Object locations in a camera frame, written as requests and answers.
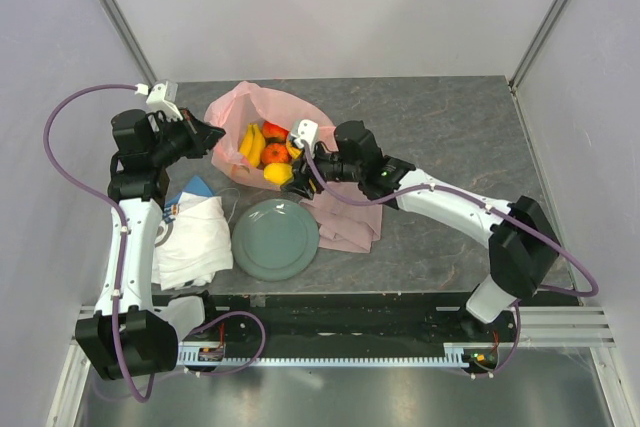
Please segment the red-yellow apple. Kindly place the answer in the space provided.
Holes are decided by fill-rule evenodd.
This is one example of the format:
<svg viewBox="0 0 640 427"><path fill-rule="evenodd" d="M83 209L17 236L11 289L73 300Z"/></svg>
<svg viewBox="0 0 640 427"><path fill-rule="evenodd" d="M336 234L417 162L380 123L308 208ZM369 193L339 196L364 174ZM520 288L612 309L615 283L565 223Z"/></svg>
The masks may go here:
<svg viewBox="0 0 640 427"><path fill-rule="evenodd" d="M287 129L268 121L263 123L261 132L266 140L278 143L284 143L289 135Z"/></svg>

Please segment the single yellow banana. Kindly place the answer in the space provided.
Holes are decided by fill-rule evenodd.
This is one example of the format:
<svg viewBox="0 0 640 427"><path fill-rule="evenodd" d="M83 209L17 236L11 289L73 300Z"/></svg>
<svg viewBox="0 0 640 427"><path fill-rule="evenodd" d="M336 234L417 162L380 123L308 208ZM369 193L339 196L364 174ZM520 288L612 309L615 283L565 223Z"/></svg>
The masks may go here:
<svg viewBox="0 0 640 427"><path fill-rule="evenodd" d="M246 158L249 164L258 168L261 163L261 155L266 147L266 139L257 124L250 124L241 142L239 152Z"/></svg>

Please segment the pink plastic bag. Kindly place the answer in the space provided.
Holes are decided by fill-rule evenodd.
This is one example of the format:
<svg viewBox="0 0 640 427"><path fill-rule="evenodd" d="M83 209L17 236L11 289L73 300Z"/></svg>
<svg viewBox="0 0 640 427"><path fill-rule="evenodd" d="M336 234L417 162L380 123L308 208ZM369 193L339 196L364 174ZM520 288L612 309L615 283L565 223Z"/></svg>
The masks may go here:
<svg viewBox="0 0 640 427"><path fill-rule="evenodd" d="M316 106L289 93L243 81L212 102L205 113L206 123L225 130L213 149L211 163L237 184L277 191L279 187L267 181L260 169L250 166L238 148L251 123L269 121L289 130L302 119L317 123L318 139L329 149L337 149L335 126Z"/></svg>

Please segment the yellow mango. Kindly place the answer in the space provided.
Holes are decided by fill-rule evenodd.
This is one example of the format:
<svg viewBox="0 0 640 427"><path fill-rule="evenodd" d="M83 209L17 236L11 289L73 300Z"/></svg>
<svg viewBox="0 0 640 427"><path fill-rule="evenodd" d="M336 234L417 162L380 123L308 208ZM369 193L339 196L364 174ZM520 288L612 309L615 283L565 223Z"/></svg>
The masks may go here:
<svg viewBox="0 0 640 427"><path fill-rule="evenodd" d="M288 163L270 163L264 167L263 176L268 182L282 186L293 179L294 173Z"/></svg>

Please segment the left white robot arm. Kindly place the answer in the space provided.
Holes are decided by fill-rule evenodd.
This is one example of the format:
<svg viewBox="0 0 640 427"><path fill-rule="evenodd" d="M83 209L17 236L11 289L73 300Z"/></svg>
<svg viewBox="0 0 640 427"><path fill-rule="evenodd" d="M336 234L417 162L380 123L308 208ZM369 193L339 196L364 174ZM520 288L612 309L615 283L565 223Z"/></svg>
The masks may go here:
<svg viewBox="0 0 640 427"><path fill-rule="evenodd" d="M113 220L109 262L93 316L75 327L76 341L104 380L170 371L183 339L189 334L211 339L220 325L201 295L155 306L151 277L169 187L167 169L181 158L203 157L224 130L197 120L187 109L176 119L162 111L127 110L111 126L117 151L107 188Z"/></svg>

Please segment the yellow banana bunch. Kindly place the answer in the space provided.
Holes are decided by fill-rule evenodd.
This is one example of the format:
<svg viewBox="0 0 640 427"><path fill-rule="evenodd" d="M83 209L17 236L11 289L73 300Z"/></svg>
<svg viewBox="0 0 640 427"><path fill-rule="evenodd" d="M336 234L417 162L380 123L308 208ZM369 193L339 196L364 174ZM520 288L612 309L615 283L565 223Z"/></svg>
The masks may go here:
<svg viewBox="0 0 640 427"><path fill-rule="evenodd" d="M289 156L292 160L298 159L302 155L302 150L297 148L292 142L287 140L285 142L285 147L289 153Z"/></svg>

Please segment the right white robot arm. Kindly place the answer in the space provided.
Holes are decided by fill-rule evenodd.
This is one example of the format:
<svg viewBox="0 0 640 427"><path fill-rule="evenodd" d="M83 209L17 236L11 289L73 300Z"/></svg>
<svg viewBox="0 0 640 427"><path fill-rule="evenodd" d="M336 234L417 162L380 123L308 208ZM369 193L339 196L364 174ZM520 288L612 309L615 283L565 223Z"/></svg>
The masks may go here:
<svg viewBox="0 0 640 427"><path fill-rule="evenodd" d="M327 192L352 206L385 205L422 215L487 249L490 272L457 318L465 338L483 339L504 310L531 298L558 258L558 238L535 200L494 199L438 180L410 162L384 154L361 121L335 129L334 151L318 134L311 120L293 125L288 140L301 154L283 190L306 199Z"/></svg>

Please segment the orange tangerine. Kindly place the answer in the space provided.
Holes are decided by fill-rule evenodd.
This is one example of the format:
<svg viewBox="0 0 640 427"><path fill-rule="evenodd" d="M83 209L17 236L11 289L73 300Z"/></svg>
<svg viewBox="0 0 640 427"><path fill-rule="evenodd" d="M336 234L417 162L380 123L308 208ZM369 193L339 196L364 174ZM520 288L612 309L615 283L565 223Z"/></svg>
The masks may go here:
<svg viewBox="0 0 640 427"><path fill-rule="evenodd" d="M291 156L283 143L270 143L268 144L261 154L261 162L264 165L270 165L274 163L288 164L291 161Z"/></svg>

